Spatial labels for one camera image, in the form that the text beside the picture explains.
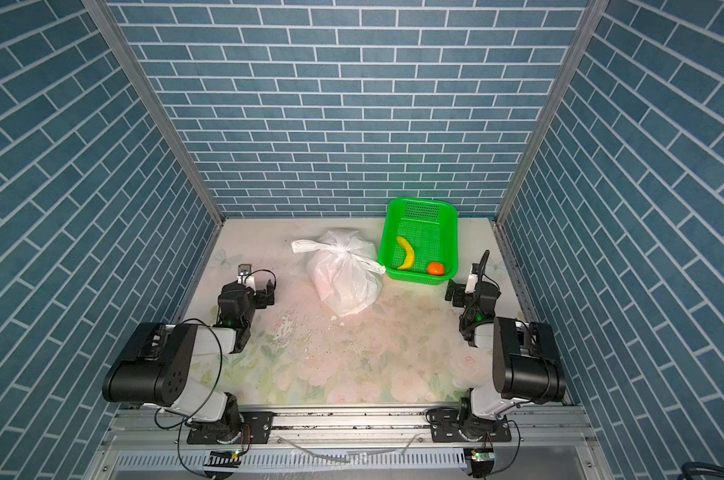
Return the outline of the white plastic bag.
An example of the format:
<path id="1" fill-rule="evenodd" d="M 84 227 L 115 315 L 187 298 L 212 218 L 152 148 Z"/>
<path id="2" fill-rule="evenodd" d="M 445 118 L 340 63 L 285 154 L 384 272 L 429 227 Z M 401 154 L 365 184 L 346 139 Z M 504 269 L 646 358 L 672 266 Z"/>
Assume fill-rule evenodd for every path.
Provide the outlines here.
<path id="1" fill-rule="evenodd" d="M 307 274 L 319 299 L 338 317 L 359 314 L 378 299 L 386 268 L 377 261 L 375 245 L 357 230 L 328 230 L 317 240 L 295 240 L 291 247 L 309 255 Z"/>

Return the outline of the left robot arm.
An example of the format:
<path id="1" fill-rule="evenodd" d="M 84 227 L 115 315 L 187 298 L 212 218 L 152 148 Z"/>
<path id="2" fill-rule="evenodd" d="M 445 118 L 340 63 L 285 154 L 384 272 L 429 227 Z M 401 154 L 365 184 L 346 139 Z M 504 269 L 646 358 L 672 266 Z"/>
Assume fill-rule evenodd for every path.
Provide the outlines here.
<path id="1" fill-rule="evenodd" d="M 199 319 L 179 324 L 143 322 L 134 330 L 102 384 L 111 403 L 153 404 L 189 423 L 220 424 L 238 429 L 242 423 L 234 395 L 189 377 L 196 357 L 241 353 L 251 337 L 255 312 L 275 303 L 277 279 L 258 290 L 255 274 L 246 273 L 222 287 L 217 317 L 209 325 Z"/>

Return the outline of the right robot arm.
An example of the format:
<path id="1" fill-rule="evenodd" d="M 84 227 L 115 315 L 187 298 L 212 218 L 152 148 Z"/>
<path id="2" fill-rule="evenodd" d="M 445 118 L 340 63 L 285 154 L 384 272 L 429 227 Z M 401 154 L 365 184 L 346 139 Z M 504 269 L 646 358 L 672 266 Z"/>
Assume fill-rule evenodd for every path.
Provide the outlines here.
<path id="1" fill-rule="evenodd" d="M 550 325 L 496 314 L 501 296 L 494 281 L 473 286 L 448 282 L 445 300 L 463 312 L 459 332 L 469 346 L 492 353 L 492 382 L 471 388 L 461 400 L 460 421 L 496 421 L 528 404 L 560 402 L 567 390 Z"/>

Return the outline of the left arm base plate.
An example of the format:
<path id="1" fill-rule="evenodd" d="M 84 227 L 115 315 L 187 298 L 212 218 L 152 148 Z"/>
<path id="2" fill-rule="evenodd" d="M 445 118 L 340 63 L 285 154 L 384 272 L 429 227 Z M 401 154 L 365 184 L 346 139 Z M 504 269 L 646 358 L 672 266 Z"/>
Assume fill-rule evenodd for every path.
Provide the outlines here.
<path id="1" fill-rule="evenodd" d="M 215 446 L 267 444 L 274 417 L 271 411 L 245 411 L 235 416 L 225 414 L 215 422 L 192 421 L 189 423 L 187 443 Z"/>

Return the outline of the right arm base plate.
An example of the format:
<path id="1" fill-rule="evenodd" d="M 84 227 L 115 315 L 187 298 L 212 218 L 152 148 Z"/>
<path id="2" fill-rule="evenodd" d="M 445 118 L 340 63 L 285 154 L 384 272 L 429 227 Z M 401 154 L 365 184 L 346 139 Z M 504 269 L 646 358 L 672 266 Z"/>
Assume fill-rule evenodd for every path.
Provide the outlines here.
<path id="1" fill-rule="evenodd" d="M 505 443 L 512 440 L 507 423 L 487 420 L 450 407 L 427 410 L 425 418 L 435 443 L 487 442 Z"/>

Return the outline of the green plastic basket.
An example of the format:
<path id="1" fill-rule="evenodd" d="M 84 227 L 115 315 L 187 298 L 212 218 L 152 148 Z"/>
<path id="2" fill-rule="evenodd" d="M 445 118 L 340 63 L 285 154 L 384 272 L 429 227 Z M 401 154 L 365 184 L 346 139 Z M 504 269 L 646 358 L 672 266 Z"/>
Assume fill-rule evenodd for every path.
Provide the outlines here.
<path id="1" fill-rule="evenodd" d="M 397 198 L 387 206 L 378 262 L 388 276 L 397 281 L 438 285 L 455 276 L 459 267 L 458 212 L 452 205 L 437 200 Z M 406 238 L 414 248 L 416 260 L 409 270 L 398 267 L 405 258 L 396 238 Z M 427 266 L 440 262 L 444 276 L 431 276 Z"/>

